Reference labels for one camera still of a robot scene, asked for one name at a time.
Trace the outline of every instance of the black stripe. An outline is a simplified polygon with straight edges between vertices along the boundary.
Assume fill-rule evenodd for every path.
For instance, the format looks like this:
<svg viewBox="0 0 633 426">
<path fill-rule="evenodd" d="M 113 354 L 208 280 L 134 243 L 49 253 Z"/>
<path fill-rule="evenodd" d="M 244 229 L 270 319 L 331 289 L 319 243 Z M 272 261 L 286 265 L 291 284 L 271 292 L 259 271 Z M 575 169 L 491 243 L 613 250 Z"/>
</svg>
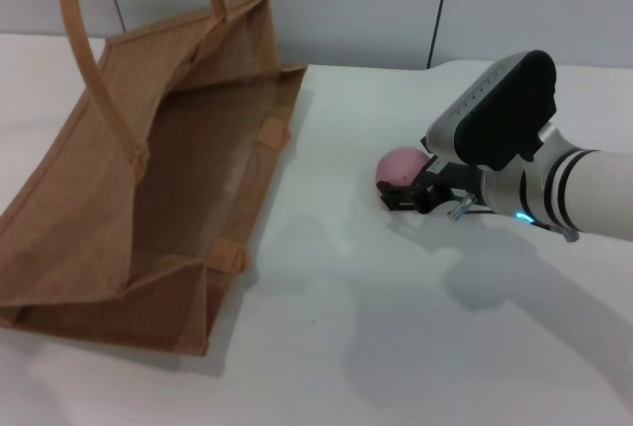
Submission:
<svg viewBox="0 0 633 426">
<path fill-rule="evenodd" d="M 556 160 L 556 162 L 552 165 L 552 168 L 550 169 L 550 172 L 547 175 L 547 179 L 545 180 L 545 192 L 543 195 L 543 198 L 544 198 L 543 203 L 545 205 L 545 212 L 547 213 L 547 216 L 549 216 L 550 219 L 556 225 L 560 225 L 560 226 L 563 226 L 563 225 L 561 225 L 561 223 L 556 218 L 556 214 L 554 213 L 554 209 L 552 208 L 552 186 L 554 185 L 554 176 L 556 175 L 558 168 L 561 167 L 561 164 L 563 164 L 563 161 L 567 159 L 568 157 L 570 157 L 572 154 L 574 154 L 576 151 L 579 151 L 577 147 L 575 147 L 574 149 L 570 149 L 561 157 L 559 157 Z"/>
<path fill-rule="evenodd" d="M 578 230 L 576 226 L 572 223 L 572 221 L 570 220 L 570 216 L 567 213 L 567 208 L 565 207 L 565 189 L 567 188 L 567 180 L 570 177 L 570 173 L 572 172 L 572 169 L 574 169 L 574 166 L 578 163 L 578 161 L 583 159 L 583 157 L 592 152 L 595 152 L 595 150 L 579 152 L 576 156 L 574 156 L 574 158 L 570 161 L 570 163 L 563 171 L 563 174 L 561 175 L 561 182 L 559 182 L 558 184 L 558 208 L 561 211 L 561 217 L 563 218 L 563 221 L 567 224 L 567 226 L 575 231 L 580 230 Z"/>
</svg>

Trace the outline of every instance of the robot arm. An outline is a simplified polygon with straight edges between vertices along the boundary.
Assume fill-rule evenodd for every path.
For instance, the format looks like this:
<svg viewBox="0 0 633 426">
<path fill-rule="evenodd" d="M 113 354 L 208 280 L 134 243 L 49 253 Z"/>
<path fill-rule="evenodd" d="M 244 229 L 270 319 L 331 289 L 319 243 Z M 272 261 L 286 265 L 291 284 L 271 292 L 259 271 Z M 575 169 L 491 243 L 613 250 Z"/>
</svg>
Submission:
<svg viewBox="0 0 633 426">
<path fill-rule="evenodd" d="M 556 67 L 540 50 L 493 64 L 428 129 L 433 158 L 410 186 L 378 183 L 392 211 L 430 213 L 457 201 L 576 241 L 580 231 L 633 240 L 633 156 L 580 149 L 549 121 Z"/>
</svg>

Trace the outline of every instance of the brown bag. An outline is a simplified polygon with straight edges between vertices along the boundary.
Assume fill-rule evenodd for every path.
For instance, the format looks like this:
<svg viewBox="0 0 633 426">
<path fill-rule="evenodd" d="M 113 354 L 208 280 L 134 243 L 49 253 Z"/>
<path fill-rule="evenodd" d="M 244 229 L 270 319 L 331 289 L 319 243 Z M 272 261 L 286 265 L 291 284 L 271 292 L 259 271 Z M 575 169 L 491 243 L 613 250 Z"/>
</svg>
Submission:
<svg viewBox="0 0 633 426">
<path fill-rule="evenodd" d="M 0 217 L 0 325 L 207 351 L 306 70 L 280 64 L 269 0 L 211 2 L 97 64 L 60 0 L 87 90 Z"/>
</svg>

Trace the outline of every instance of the pink ball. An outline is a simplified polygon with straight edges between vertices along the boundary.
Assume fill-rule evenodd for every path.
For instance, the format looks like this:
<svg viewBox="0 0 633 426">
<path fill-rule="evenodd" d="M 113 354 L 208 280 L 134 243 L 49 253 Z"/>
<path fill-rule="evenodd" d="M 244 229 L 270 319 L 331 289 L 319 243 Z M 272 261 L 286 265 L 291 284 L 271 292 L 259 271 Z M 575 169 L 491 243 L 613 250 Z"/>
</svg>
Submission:
<svg viewBox="0 0 633 426">
<path fill-rule="evenodd" d="M 412 146 L 389 151 L 378 162 L 376 182 L 386 181 L 395 186 L 407 186 L 429 159 L 424 152 Z"/>
</svg>

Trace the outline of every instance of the table surface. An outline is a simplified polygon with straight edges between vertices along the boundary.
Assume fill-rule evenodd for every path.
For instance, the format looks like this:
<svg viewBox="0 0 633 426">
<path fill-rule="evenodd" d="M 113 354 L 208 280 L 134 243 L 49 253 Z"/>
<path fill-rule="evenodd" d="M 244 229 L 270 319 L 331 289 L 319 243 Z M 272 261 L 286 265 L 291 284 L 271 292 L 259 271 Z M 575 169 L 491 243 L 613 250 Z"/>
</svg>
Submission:
<svg viewBox="0 0 633 426">
<path fill-rule="evenodd" d="M 2 36 L 0 55 L 4 210 L 83 83 L 63 38 Z M 419 145 L 487 65 L 311 66 L 209 355 L 1 331 L 0 423 L 631 424 L 633 244 L 379 203 L 379 158 Z M 632 86 L 633 70 L 561 66 L 554 122 L 633 152 Z"/>
</svg>

